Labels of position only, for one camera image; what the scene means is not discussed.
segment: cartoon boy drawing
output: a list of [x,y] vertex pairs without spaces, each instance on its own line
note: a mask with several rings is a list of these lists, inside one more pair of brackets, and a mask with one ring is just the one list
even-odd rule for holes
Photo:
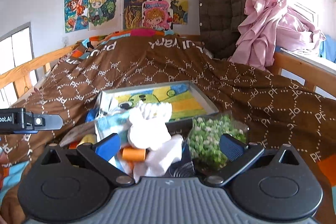
[[161,23],[165,19],[165,13],[159,8],[153,8],[149,10],[145,16],[145,27],[149,27],[156,30],[162,30]]
[[89,9],[90,22],[99,22],[103,18],[104,14],[101,7],[106,1],[107,0],[89,0],[91,6]]

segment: window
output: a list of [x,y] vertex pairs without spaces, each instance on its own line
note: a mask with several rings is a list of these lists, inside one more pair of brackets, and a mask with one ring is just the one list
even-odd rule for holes
[[[0,74],[14,69],[34,58],[33,45],[31,41],[30,24],[25,24],[9,34],[0,38],[1,58]],[[32,85],[36,85],[36,72],[30,72]],[[8,108],[14,104],[18,97],[13,83],[8,84],[0,90],[0,108]]]

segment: round black disc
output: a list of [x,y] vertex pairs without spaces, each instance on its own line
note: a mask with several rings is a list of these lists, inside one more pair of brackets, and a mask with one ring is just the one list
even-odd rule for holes
[[233,181],[231,194],[247,213],[284,222],[313,215],[322,199],[316,180],[286,164],[244,172]]
[[45,165],[32,179],[23,181],[18,198],[30,217],[48,223],[65,223],[99,209],[109,192],[107,181],[98,173],[51,164]]

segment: gray gripper plate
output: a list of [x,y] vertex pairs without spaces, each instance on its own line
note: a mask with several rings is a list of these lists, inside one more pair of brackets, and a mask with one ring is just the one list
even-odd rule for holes
[[[226,192],[198,178],[142,178],[119,188],[97,212],[72,224],[267,224],[242,212]],[[26,224],[42,224],[27,220]],[[316,224],[312,219],[295,224]]]

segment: pf logo pattern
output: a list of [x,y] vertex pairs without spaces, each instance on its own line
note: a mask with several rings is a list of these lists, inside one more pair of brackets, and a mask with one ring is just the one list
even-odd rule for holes
[[[82,45],[76,51],[85,52]],[[178,36],[123,37],[97,47],[84,60],[67,57],[41,88],[15,105],[34,113],[60,114],[61,130],[0,136],[11,164],[34,160],[38,145],[68,132],[107,89],[175,81],[192,81],[220,109],[232,110],[246,123],[249,141],[265,148],[295,146],[312,164],[336,151],[336,102],[308,92],[299,83],[250,66],[212,60],[200,42]]]

